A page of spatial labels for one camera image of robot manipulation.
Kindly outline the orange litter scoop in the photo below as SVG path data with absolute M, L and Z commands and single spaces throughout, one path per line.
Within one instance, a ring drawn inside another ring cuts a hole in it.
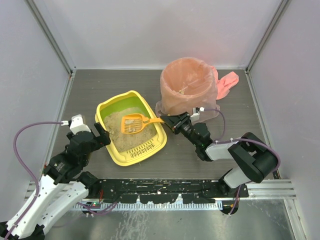
M 141 113 L 132 113 L 122 117 L 120 130 L 123 134 L 137 134 L 154 123 L 164 123 L 164 121 L 160 117 L 149 118 Z

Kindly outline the yellow green litter box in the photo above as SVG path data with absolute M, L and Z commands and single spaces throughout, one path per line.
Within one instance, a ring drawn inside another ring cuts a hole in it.
M 111 140 L 106 149 L 112 160 L 122 167 L 146 160 L 167 143 L 167 134 L 160 123 L 151 123 L 138 133 L 122 133 L 122 118 L 135 113 L 149 118 L 156 116 L 147 101 L 134 90 L 118 94 L 96 108 L 95 121 L 109 132 Z

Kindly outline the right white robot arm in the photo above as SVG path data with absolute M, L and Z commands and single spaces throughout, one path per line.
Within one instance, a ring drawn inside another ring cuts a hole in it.
M 200 160 L 213 162 L 232 159 L 236 162 L 237 167 L 218 181 L 218 190 L 223 195 L 249 182 L 261 183 L 280 166 L 279 155 L 251 132 L 240 138 L 218 141 L 211 138 L 205 123 L 192 124 L 192 117 L 187 112 L 160 118 L 175 135 L 182 134 L 192 143 Z

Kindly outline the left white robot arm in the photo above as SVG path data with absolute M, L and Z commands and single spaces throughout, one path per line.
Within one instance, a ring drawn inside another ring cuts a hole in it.
M 80 116 L 62 121 L 60 125 L 69 126 L 69 144 L 50 159 L 40 179 L 21 159 L 17 150 L 18 137 L 13 139 L 14 153 L 34 180 L 35 190 L 10 220 L 1 222 L 0 235 L 6 240 L 43 240 L 64 213 L 98 190 L 95 186 L 98 178 L 83 169 L 94 151 L 111 143 L 109 132 L 95 123 L 99 133 L 96 136 Z

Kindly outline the bin with pink bag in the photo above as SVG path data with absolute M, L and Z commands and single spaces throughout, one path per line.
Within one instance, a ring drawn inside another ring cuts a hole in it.
M 193 113 L 193 108 L 204 108 L 196 122 L 219 116 L 218 89 L 213 69 L 203 60 L 183 57 L 169 63 L 160 75 L 161 100 L 155 114 L 179 115 Z

